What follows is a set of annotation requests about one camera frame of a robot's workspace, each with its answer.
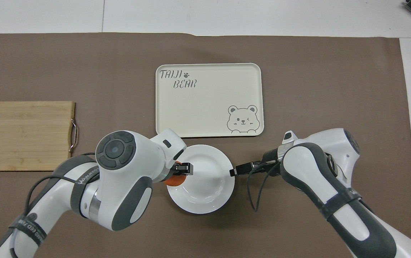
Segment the orange object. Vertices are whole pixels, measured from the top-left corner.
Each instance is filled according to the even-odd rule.
[[[186,175],[173,175],[164,183],[168,186],[179,186],[181,185],[186,179]]]

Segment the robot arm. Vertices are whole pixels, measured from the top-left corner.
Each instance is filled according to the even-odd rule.
[[[73,210],[113,230],[135,223],[151,197],[152,183],[172,175],[189,175],[192,166],[175,160],[186,149],[170,129],[148,139],[131,131],[117,131],[101,139],[96,159],[76,156],[53,172],[53,178],[30,204],[25,216],[13,222],[0,240],[0,257],[33,257],[61,215]]]
[[[231,175],[248,173],[255,164],[279,161],[282,178],[303,191],[317,206],[356,258],[411,258],[411,239],[374,215],[350,187],[353,166],[359,158],[357,143],[344,129],[331,129],[298,139],[292,131],[278,149],[261,162]],[[268,172],[270,166],[260,168]]]

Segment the bamboo cutting board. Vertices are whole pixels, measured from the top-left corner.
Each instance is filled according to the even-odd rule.
[[[0,102],[0,171],[48,171],[70,157],[73,101]]]

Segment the brown tabletop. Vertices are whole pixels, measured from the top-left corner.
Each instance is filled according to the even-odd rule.
[[[263,133],[186,144],[212,145],[238,165],[277,148],[285,131],[304,138],[346,128],[361,149],[353,187],[411,238],[411,131],[398,39],[0,34],[0,101],[76,102],[78,155],[115,130],[156,134],[160,65],[241,62],[261,68]],[[49,174],[0,172],[0,238],[22,213],[30,186]],[[254,176],[254,194],[263,176]],[[157,183],[140,221],[119,232],[66,212],[37,257],[350,257],[302,192],[270,178],[255,213],[245,179],[237,178],[227,204],[207,215],[184,212]]]

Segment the black strap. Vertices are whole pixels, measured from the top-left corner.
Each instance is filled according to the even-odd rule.
[[[319,211],[322,213],[323,217],[328,220],[328,218],[337,212],[338,209],[361,197],[362,196],[355,191],[355,189],[345,188],[338,192],[335,196],[331,197],[327,203],[319,209]]]
[[[94,182],[99,179],[99,167],[94,166],[88,169],[84,174],[82,174],[76,181],[70,196],[70,206],[74,213],[81,215],[83,218],[85,216],[81,213],[80,205],[81,198],[84,194],[84,189],[88,183]]]
[[[28,237],[40,246],[46,238],[46,232],[42,227],[33,220],[30,220],[25,215],[19,215],[17,219],[9,225],[9,228],[18,229],[24,232]]]

